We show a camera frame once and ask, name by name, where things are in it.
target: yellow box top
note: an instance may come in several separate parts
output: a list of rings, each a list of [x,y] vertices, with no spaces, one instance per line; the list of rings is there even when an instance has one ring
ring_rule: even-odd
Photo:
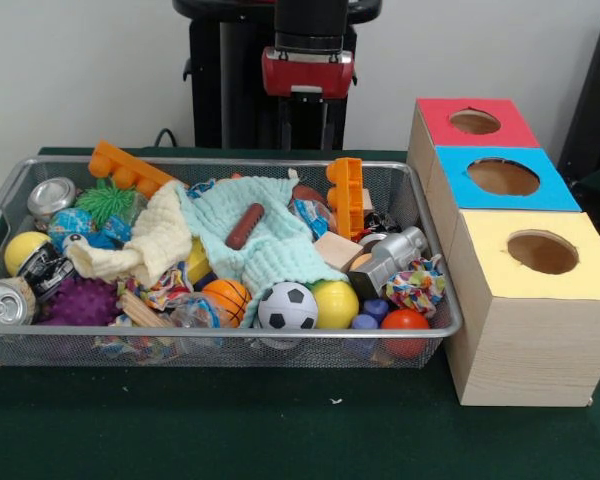
[[[586,213],[460,213],[492,295],[600,300],[600,236]]]

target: red box top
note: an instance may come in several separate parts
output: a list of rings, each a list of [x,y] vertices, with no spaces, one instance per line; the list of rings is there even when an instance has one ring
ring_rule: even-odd
[[[436,146],[540,146],[511,100],[419,98],[417,105]]]

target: green spiky ball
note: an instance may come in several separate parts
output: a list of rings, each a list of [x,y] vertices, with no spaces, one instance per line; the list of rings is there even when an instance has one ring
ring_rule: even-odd
[[[107,186],[104,179],[99,179],[96,188],[90,188],[76,201],[76,207],[91,214],[96,228],[100,230],[111,215],[126,217],[133,206],[135,190],[121,190],[113,182]]]

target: shape sorter box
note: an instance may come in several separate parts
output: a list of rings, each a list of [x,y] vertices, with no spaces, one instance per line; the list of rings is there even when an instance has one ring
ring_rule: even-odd
[[[540,145],[511,100],[419,98],[411,126],[407,163],[425,193],[436,161],[435,147],[522,147]]]
[[[600,379],[600,237],[584,213],[462,210],[446,343],[460,403],[585,406]]]
[[[541,148],[437,147],[436,153],[427,200],[447,257],[458,209],[580,211]]]

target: wire mesh basket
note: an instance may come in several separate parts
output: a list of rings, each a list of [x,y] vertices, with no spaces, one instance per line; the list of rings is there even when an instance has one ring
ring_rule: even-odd
[[[33,188],[49,178],[71,178],[78,188],[96,180],[88,157],[38,156],[11,172],[0,189],[0,278],[8,276],[2,261],[15,235],[34,229],[26,208]],[[193,185],[209,178],[242,175],[284,178],[295,169],[302,182],[322,194],[330,184],[328,161],[148,159],[170,175]],[[397,162],[363,162],[364,183],[378,212],[389,213],[401,227],[419,226],[430,251],[441,253],[437,234],[417,175]],[[455,290],[444,261],[447,290],[430,330],[298,330],[182,329],[135,327],[0,326],[0,365],[174,367],[393,367],[421,368],[443,338],[462,324]],[[402,342],[412,355],[395,357],[387,342]]]

